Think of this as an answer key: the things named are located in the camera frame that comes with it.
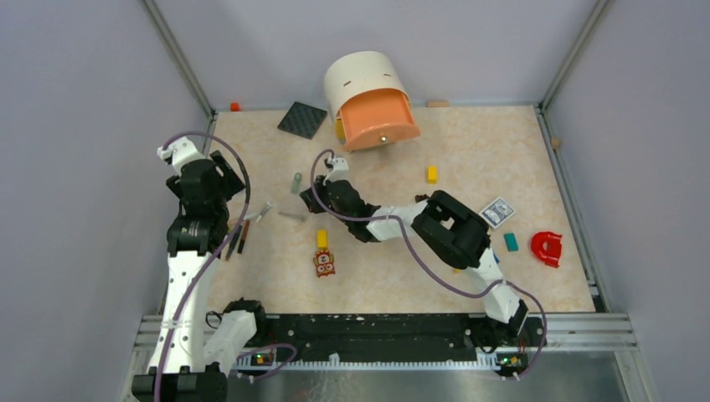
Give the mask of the dark eyeliner pencil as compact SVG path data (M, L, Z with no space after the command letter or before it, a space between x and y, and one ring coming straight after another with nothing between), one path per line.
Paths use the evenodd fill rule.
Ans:
M230 257L231 257L231 255L234 253L234 250L235 250L235 248L236 248L236 246L237 246L237 244L238 244L238 242L239 242L239 237L240 237L240 234L241 234L242 229L243 229L243 225L242 225L242 224L239 224L239 225L237 225L237 226L235 227L234 235L233 235L233 237L231 238L231 240L230 240L230 242L229 242L229 245L228 245L228 247L227 247L227 251L226 251L226 254L225 254L225 257L224 257L224 260L225 260L225 261L229 260Z

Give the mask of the small silver white tube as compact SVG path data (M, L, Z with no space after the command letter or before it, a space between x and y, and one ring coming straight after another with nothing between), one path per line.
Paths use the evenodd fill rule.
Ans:
M262 218L273 208L273 206L274 204L272 202L266 202L259 213L254 217L254 221L260 222Z

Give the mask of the small red glass vial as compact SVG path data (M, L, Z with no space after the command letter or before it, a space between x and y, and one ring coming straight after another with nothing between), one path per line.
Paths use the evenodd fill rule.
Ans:
M246 240L246 237L247 237L247 235L249 233L249 229L250 229L250 224L251 224L251 221L246 220L243 225L243 229L242 229L241 235L239 237L239 243L238 243L238 247L237 247L238 254L241 254L243 252L245 240Z

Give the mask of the green tube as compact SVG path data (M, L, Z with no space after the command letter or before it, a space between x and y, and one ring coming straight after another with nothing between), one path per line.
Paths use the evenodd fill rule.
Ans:
M301 189L301 173L295 173L291 182L291 194L297 195Z

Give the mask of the peach top drawer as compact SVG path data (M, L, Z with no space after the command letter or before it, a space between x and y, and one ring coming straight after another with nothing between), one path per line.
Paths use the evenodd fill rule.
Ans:
M344 151L353 152L414 139L421 130L414 121L409 98L400 90L363 92L338 112Z

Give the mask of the cream round drawer organizer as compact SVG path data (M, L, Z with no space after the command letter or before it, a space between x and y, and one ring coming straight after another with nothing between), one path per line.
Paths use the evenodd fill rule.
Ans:
M333 62L323 77L324 94L331 121L353 97L372 90L397 90L409 101L390 58L378 51L359 51Z

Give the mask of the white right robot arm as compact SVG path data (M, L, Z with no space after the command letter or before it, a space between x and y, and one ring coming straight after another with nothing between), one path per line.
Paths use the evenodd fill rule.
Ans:
M365 202L348 180L344 157L327 152L325 175L311 175L310 187L299 196L312 214L328 213L363 243L417 237L448 266L470 271L491 319L491 335L513 345L525 333L529 309L505 280L491 247L488 223L443 190L418 197L409 206L379 206Z

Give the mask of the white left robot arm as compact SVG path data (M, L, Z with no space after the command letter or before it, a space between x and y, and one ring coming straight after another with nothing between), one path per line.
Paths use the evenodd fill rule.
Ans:
M175 173L166 181L178 199L178 214L167 230L168 285L158 339L144 374L131 381L139 401L224 401L229 371L245 344L258 346L268 323L238 310L211 341L204 339L207 301L215 261L234 238L228 201L250 192L242 162L235 172L219 151L203 155L193 133L177 134L157 149Z

